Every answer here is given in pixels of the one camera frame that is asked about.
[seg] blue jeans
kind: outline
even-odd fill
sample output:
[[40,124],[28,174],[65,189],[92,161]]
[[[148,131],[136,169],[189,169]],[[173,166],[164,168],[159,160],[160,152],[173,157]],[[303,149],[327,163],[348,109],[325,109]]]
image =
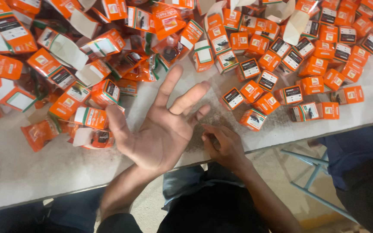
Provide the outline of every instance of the blue jeans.
[[31,232],[50,224],[93,233],[103,188],[55,198],[51,208],[42,202],[0,210],[0,233]]
[[196,165],[167,172],[163,175],[165,205],[162,209],[170,211],[173,200],[217,183],[245,187],[240,178],[217,162],[208,163],[207,171],[204,171],[200,165]]

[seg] forearm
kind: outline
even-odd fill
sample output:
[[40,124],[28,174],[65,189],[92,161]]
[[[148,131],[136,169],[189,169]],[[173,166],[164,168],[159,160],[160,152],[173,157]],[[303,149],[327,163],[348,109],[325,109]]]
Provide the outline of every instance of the forearm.
[[133,201],[145,187],[160,174],[138,167],[128,167],[107,186],[100,204],[101,218],[118,213],[128,213]]
[[257,212],[263,217],[273,233],[302,232],[299,222],[264,182],[252,164],[245,169],[236,170],[234,173],[246,185]]

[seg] floor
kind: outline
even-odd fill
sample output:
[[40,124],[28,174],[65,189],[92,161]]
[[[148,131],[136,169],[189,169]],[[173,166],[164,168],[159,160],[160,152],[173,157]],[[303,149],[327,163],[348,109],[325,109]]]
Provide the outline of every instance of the floor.
[[[313,172],[313,167],[295,157],[280,153],[281,149],[320,158],[326,148],[323,146],[313,151],[309,148],[307,142],[303,141],[257,151],[247,155],[247,157],[253,162],[254,167],[269,187],[287,205],[299,221],[314,219],[332,213],[332,209],[304,195],[289,184],[290,181],[294,181],[300,186],[304,186]],[[166,212],[161,210],[164,203],[162,182],[163,176],[151,182],[133,203],[131,213],[143,233],[155,233],[166,215]],[[309,190],[343,208],[336,197],[331,177],[323,172],[320,172]]]

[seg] table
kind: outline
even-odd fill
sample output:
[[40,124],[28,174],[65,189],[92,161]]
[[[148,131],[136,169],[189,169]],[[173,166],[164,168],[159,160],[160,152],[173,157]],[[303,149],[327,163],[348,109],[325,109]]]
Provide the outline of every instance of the table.
[[[365,102],[340,107],[339,120],[316,120],[293,123],[288,116],[287,106],[279,107],[267,116],[260,132],[252,132],[238,124],[243,112],[249,105],[242,104],[233,112],[227,111],[218,102],[221,95],[232,87],[241,87],[235,72],[219,75],[215,67],[203,73],[196,73],[189,58],[180,61],[184,75],[178,82],[169,99],[169,106],[176,97],[185,93],[198,82],[208,80],[212,89],[198,103],[209,103],[212,107],[202,123],[225,125],[241,135],[245,151],[308,139],[319,135],[331,134],[367,124],[373,124],[373,56],[365,66],[359,82],[362,85]],[[129,128],[137,130],[152,104],[158,87],[164,80],[165,71],[158,72],[160,79],[154,83],[141,83],[138,97],[123,97],[123,106]],[[293,84],[295,75],[280,78],[276,88]],[[328,101],[325,94],[305,97],[307,101]],[[29,125],[24,114],[10,112],[0,119],[0,209],[78,192],[93,187],[106,185],[113,177],[132,164],[126,156],[115,148],[87,150],[75,148],[67,143],[67,136],[62,134],[47,144],[42,151],[34,153],[25,140],[20,126]],[[176,167],[203,163],[209,156],[203,151],[200,135],[203,128],[197,126],[194,136]]]

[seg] chair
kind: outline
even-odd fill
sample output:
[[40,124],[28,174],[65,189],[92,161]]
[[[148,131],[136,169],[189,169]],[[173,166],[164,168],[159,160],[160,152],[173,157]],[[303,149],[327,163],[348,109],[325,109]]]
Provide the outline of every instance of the chair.
[[305,194],[311,196],[312,198],[316,199],[318,202],[326,205],[327,207],[332,208],[333,210],[335,210],[339,214],[341,214],[341,215],[347,217],[348,219],[358,223],[350,214],[348,214],[348,212],[346,212],[346,210],[335,206],[334,204],[326,201],[325,199],[323,199],[323,198],[321,198],[321,197],[319,197],[319,196],[317,196],[317,195],[315,195],[315,194],[313,194],[312,192],[309,191],[310,186],[312,185],[312,183],[314,182],[314,180],[316,179],[316,177],[318,176],[320,171],[323,171],[325,174],[329,175],[329,173],[327,172],[327,166],[329,165],[329,162],[327,161],[327,151],[323,154],[321,159],[314,158],[314,157],[311,157],[311,156],[301,155],[301,154],[294,153],[294,152],[291,152],[291,151],[280,150],[280,152],[282,152],[283,154],[294,156],[294,157],[300,159],[301,161],[309,164],[310,166],[315,167],[315,170],[313,171],[312,175],[310,176],[309,180],[307,181],[307,183],[304,187],[301,187],[301,186],[297,185],[293,181],[290,182],[291,185],[293,185],[294,187],[303,191]]

